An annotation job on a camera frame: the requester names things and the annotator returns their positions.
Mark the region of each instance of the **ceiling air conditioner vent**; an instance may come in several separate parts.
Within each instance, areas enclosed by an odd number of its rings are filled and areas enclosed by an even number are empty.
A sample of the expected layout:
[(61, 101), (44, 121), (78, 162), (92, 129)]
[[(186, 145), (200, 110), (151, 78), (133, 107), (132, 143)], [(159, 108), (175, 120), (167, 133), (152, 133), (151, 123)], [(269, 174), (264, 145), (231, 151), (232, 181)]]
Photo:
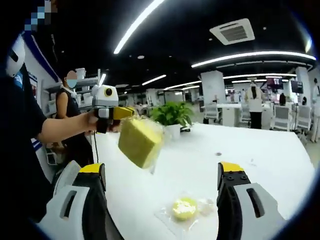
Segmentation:
[(249, 19), (244, 18), (228, 22), (210, 29), (210, 32), (223, 43), (223, 45), (236, 44), (255, 39)]

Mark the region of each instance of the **potted plant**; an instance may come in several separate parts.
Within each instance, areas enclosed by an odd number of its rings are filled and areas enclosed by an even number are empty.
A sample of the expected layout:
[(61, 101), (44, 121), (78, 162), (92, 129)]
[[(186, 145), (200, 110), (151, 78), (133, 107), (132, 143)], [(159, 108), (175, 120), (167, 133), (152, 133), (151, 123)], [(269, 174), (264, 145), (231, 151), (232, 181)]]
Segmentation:
[(163, 106), (154, 108), (151, 117), (165, 126), (173, 139), (177, 139), (180, 136), (180, 127), (192, 124), (190, 116), (193, 114), (185, 102), (167, 102)]

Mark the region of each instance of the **face mask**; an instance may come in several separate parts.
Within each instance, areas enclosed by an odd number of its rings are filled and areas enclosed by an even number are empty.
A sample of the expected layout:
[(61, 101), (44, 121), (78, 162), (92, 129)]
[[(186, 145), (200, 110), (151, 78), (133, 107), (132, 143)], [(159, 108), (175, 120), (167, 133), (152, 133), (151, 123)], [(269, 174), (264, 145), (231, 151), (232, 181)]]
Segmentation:
[(73, 89), (77, 84), (77, 79), (67, 79), (66, 84), (68, 84), (69, 88)]

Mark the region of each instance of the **plastic bag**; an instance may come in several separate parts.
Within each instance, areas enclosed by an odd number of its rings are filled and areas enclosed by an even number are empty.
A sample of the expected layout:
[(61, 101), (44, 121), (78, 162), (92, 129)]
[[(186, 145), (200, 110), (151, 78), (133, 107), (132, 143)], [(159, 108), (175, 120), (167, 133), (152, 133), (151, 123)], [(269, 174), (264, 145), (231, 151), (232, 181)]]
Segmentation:
[[(213, 200), (209, 198), (195, 199), (190, 193), (184, 192), (157, 211), (155, 216), (178, 239), (183, 239), (185, 234), (191, 231), (194, 225), (200, 224), (202, 218), (213, 214), (216, 209), (217, 206)], [(191, 212), (189, 217), (185, 215), (177, 216), (177, 213), (184, 214), (186, 212)]]
[(154, 173), (163, 143), (163, 126), (150, 118), (134, 115), (121, 121), (118, 147), (139, 168)]

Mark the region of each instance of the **green leaves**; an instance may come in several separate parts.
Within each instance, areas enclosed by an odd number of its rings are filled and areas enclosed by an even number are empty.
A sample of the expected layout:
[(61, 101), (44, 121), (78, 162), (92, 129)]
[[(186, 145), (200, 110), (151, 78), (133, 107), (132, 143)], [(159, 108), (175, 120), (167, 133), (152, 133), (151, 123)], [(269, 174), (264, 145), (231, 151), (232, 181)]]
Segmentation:
[(193, 114), (185, 102), (167, 102), (163, 106), (154, 108), (151, 117), (164, 126), (181, 124), (185, 127), (187, 123), (192, 124), (190, 116)]

